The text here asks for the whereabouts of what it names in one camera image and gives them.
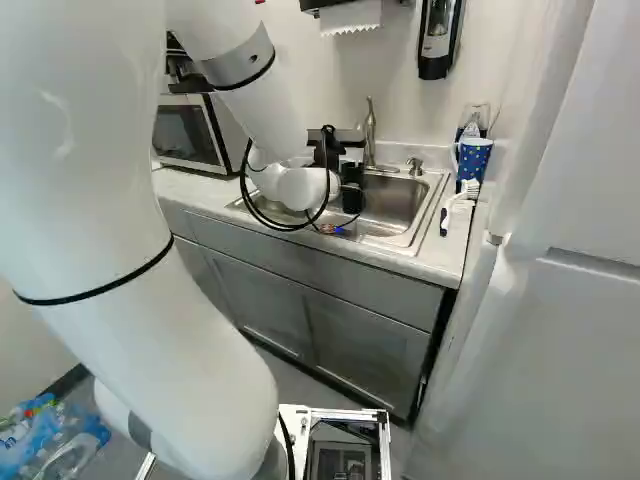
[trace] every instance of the blue cup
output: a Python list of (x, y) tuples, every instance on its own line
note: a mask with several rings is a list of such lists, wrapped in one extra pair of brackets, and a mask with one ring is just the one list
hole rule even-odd
[(493, 140), (487, 138), (461, 138), (458, 181), (475, 178), (482, 183), (492, 148)]

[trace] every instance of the countertop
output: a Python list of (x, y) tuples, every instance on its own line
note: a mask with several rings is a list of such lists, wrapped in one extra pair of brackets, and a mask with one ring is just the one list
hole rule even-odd
[[(357, 156), (357, 153), (350, 151), (347, 152), (347, 155), (350, 153), (352, 158)], [(426, 170), (451, 171), (448, 149), (446, 148), (386, 142), (378, 145), (379, 164), (395, 164), (401, 170), (408, 171), (404, 160), (409, 155), (423, 158), (425, 160), (423, 168)], [(396, 159), (402, 160), (403, 163), (394, 161)], [(339, 237), (319, 235), (308, 230), (295, 233), (270, 230), (246, 212), (225, 208), (226, 205), (240, 198), (240, 180), (238, 178), (213, 178), (171, 168), (162, 168), (153, 172), (153, 182), (161, 202), (177, 204), (187, 212), (214, 218), (444, 287), (457, 289), (460, 286), (469, 239), (472, 202), (457, 204), (446, 238), (440, 236), (439, 228), (440, 209), (447, 198), (455, 193), (455, 175), (453, 174), (449, 176), (439, 205), (415, 257), (395, 254)]]

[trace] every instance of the gray cabinet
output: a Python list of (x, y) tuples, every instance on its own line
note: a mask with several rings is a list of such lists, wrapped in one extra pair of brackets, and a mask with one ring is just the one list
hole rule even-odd
[(430, 335), (313, 290), (304, 295), (317, 368), (406, 417)]
[[(186, 213), (197, 243), (354, 305), (431, 332), (444, 288)], [(393, 301), (381, 294), (393, 292)]]
[(227, 319), (233, 320), (224, 285), (220, 282), (218, 272), (205, 260), (207, 249), (180, 237), (175, 237), (175, 242), (185, 267), (191, 273), (200, 290)]
[(207, 250), (220, 270), (229, 306), (239, 328), (308, 361), (311, 334), (305, 318), (301, 286), (224, 254)]
[(428, 333), (223, 253), (176, 242), (200, 288), (239, 329), (398, 417), (409, 415)]

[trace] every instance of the sink basin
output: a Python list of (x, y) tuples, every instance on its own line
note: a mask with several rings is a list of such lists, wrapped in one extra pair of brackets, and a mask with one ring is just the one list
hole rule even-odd
[[(413, 177), (408, 173), (366, 171), (363, 212), (342, 232), (333, 235), (414, 256), (420, 247), (420, 242), (415, 240), (424, 237), (448, 175), (440, 171), (425, 171), (424, 175)], [(256, 207), (269, 218), (290, 224), (307, 220), (304, 212), (289, 210), (284, 204), (265, 198), (259, 190), (250, 195)], [(249, 215), (242, 198), (227, 208)], [(318, 227), (342, 225), (352, 218), (353, 215), (342, 211), (342, 198), (338, 197), (327, 205), (315, 223)]]

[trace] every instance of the water bottle pack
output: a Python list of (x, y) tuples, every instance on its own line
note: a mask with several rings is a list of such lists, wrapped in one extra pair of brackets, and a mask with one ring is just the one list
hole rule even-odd
[(72, 480), (111, 438), (98, 415), (47, 394), (0, 419), (0, 480)]

